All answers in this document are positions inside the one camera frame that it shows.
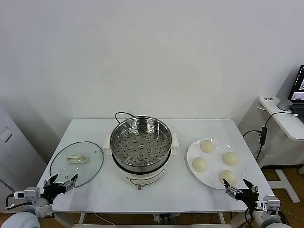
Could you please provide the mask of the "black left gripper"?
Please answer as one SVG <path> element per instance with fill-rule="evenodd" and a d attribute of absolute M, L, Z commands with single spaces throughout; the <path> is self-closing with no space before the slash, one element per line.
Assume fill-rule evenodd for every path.
<path fill-rule="evenodd" d="M 44 181 L 42 198 L 46 199 L 48 202 L 54 202 L 54 199 L 59 194 L 64 194 L 65 189 L 71 190 L 76 186 L 76 181 L 78 178 L 78 174 L 73 176 L 71 180 L 68 180 L 63 183 L 63 186 L 60 186 L 59 183 L 56 183 L 55 180 L 57 179 L 58 174 L 51 176 L 48 180 Z"/>

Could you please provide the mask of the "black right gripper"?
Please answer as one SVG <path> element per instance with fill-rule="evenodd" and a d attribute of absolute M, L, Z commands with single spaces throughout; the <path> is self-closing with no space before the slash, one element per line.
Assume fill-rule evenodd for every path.
<path fill-rule="evenodd" d="M 245 203 L 249 209 L 255 209 L 257 206 L 257 201 L 259 193 L 257 186 L 254 186 L 250 181 L 243 179 L 243 182 L 249 189 L 237 189 L 231 186 L 227 180 L 223 179 L 225 192 L 229 194 L 236 194 L 236 200 L 240 200 Z"/>

